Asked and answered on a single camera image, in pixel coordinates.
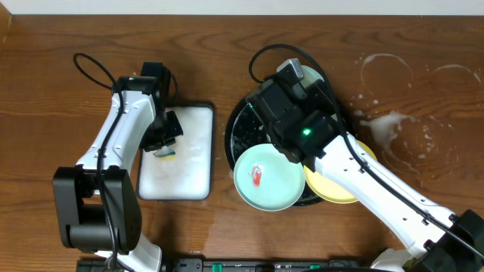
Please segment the yellow blue sponge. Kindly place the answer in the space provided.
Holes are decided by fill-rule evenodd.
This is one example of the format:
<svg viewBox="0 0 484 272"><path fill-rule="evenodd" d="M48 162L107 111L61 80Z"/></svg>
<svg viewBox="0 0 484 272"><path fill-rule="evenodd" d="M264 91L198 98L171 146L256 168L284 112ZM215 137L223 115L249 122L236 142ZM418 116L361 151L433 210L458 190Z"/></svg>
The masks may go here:
<svg viewBox="0 0 484 272"><path fill-rule="evenodd" d="M172 147L164 146L153 153L158 160L170 160L175 157L175 151Z"/></svg>

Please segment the yellow plate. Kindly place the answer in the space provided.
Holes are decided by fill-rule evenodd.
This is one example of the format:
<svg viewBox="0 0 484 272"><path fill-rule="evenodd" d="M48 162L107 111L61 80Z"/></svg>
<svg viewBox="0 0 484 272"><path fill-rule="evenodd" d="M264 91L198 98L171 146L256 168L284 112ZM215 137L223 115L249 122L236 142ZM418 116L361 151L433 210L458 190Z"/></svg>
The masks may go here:
<svg viewBox="0 0 484 272"><path fill-rule="evenodd" d="M351 204L358 200L347 190L328 178L322 177L317 172L312 172L306 166L303 167L306 183L317 196L336 204Z"/></svg>

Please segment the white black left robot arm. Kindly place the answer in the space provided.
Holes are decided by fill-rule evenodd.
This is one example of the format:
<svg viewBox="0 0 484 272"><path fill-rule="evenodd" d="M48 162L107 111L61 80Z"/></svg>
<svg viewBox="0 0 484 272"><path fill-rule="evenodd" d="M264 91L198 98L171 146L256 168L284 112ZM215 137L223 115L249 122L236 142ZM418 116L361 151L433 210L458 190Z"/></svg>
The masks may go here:
<svg viewBox="0 0 484 272"><path fill-rule="evenodd" d="M105 271L159 271L162 250L141 232L141 208L130 179L138 150L162 150L183 134L165 76L122 76L94 143L72 167L54 173L60 240L105 259Z"/></svg>

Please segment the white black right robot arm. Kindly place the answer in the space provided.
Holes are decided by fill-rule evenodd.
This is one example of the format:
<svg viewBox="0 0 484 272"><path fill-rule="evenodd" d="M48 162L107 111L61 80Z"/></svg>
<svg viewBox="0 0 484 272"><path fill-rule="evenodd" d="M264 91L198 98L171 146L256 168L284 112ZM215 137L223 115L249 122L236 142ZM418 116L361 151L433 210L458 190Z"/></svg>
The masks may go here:
<svg viewBox="0 0 484 272"><path fill-rule="evenodd" d="M382 252L372 271L482 269L483 219L456 215L369 156L346 130L328 83L269 79L246 102L278 151L349 191L400 239L404 249Z"/></svg>

